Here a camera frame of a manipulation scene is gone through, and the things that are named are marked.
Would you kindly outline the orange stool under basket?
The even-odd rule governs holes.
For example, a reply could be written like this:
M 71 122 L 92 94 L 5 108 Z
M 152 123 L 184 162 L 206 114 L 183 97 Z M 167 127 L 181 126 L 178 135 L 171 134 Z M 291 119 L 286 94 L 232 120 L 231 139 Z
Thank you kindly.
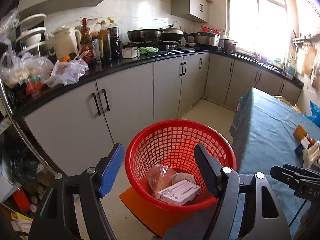
M 194 211 L 168 211 L 143 199 L 132 187 L 119 195 L 130 212 L 152 233 L 163 237 L 166 231 L 192 216 Z

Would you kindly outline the white electric kettle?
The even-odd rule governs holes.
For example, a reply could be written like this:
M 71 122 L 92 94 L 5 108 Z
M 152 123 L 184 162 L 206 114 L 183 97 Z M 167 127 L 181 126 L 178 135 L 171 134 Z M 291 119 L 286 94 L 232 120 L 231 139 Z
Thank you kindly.
M 81 51 L 81 32 L 74 27 L 61 27 L 53 31 L 53 44 L 56 58 L 60 61 L 63 57 Z

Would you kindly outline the white plastic bag on counter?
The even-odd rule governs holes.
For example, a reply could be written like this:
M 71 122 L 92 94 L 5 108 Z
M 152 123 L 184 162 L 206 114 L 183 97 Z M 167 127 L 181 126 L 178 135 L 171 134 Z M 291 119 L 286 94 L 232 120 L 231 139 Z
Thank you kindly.
M 50 88 L 71 85 L 77 83 L 87 70 L 88 64 L 83 59 L 69 62 L 57 61 L 51 73 L 41 77 L 41 82 Z

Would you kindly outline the blue white medicine box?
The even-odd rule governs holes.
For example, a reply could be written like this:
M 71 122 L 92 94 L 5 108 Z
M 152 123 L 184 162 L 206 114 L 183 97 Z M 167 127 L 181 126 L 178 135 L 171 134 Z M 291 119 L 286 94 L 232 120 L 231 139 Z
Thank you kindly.
M 190 181 L 182 180 L 155 193 L 155 198 L 174 206 L 183 206 L 191 202 L 200 193 L 201 187 Z

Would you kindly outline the clear plastic bag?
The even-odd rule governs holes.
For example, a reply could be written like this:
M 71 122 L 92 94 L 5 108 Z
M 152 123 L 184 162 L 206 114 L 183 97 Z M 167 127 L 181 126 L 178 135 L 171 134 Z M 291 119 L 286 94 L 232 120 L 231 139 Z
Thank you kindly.
M 193 175 L 185 172 L 176 172 L 167 166 L 156 164 L 149 169 L 146 178 L 152 188 L 152 196 L 156 197 L 157 192 L 170 187 L 182 180 L 187 180 L 193 184 L 196 183 Z

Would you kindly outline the red label sauce bottle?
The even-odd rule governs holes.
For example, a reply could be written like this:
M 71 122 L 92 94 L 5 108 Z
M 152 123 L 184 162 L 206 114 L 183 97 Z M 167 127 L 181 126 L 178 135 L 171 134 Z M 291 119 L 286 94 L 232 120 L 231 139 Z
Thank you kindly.
M 93 53 L 93 44 L 92 38 L 89 33 L 87 18 L 82 19 L 82 32 L 81 32 L 81 53 L 83 54 L 82 59 L 88 64 L 93 64 L 94 62 L 94 53 Z

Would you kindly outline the white dish rack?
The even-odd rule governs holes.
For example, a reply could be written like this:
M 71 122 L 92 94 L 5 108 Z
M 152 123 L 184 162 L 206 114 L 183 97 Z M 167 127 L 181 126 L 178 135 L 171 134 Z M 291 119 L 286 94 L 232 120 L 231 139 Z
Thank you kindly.
M 48 47 L 44 36 L 46 32 L 45 19 L 45 14 L 35 14 L 18 24 L 15 40 L 15 51 L 18 57 L 22 57 L 25 53 L 48 57 Z

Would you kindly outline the dark small pot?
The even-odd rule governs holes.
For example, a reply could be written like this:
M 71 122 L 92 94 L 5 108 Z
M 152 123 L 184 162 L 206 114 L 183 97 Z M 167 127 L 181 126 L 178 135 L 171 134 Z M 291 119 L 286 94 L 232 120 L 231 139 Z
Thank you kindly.
M 224 39 L 224 48 L 236 53 L 238 42 L 235 40 Z

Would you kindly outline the dark soy sauce bottle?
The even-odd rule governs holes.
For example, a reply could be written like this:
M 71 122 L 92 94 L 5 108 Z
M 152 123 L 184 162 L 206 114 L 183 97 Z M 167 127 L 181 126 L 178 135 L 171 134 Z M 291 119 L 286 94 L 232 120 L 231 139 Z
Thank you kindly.
M 110 22 L 108 30 L 110 32 L 110 44 L 112 59 L 119 59 L 121 57 L 121 46 L 120 46 L 120 36 L 119 36 L 119 26 L 116 24 L 115 20 L 108 17 Z

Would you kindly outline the yellow square paper cup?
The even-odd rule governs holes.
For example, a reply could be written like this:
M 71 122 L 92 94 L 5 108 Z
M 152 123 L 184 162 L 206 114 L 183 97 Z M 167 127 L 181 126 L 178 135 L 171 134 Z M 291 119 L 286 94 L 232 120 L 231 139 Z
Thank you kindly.
M 301 125 L 298 125 L 293 132 L 293 136 L 298 142 L 307 137 L 307 135 L 307 131 Z

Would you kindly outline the blue plastic bag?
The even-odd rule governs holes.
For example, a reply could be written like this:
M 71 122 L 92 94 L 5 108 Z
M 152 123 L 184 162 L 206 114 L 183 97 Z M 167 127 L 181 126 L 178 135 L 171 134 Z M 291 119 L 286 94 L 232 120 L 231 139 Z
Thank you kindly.
M 312 101 L 309 103 L 311 114 L 307 117 L 311 122 L 313 122 L 317 127 L 320 127 L 320 108 L 314 104 Z

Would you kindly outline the beige paper pouch red sticker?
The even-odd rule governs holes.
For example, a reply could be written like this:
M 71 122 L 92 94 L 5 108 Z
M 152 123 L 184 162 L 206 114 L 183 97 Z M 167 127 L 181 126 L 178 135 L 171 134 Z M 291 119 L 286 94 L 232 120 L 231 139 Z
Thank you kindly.
M 319 168 L 320 149 L 319 141 L 316 141 L 307 150 L 303 150 L 303 167 L 310 169 L 311 166 Z

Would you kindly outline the silver rice cooker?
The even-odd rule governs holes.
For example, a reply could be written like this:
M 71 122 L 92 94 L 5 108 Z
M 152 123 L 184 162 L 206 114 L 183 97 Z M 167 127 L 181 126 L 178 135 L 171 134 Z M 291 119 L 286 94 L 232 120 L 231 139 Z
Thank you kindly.
M 198 31 L 196 33 L 187 34 L 188 37 L 194 39 L 197 46 L 218 47 L 220 35 L 208 31 Z

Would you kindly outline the green cloth on counter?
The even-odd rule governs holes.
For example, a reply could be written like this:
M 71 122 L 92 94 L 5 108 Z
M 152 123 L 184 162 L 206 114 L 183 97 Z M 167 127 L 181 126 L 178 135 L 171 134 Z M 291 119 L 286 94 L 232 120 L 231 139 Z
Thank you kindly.
M 149 53 L 157 53 L 159 49 L 154 47 L 140 47 L 138 48 L 138 51 L 140 55 L 144 55 Z

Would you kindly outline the small red wrapper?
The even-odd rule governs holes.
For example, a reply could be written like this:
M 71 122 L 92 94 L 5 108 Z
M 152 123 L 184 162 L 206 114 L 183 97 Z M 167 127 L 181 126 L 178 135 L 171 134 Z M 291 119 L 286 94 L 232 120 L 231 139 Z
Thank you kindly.
M 311 146 L 313 146 L 315 144 L 315 139 L 314 138 L 308 137 L 307 140 L 309 142 L 309 147 L 311 147 Z

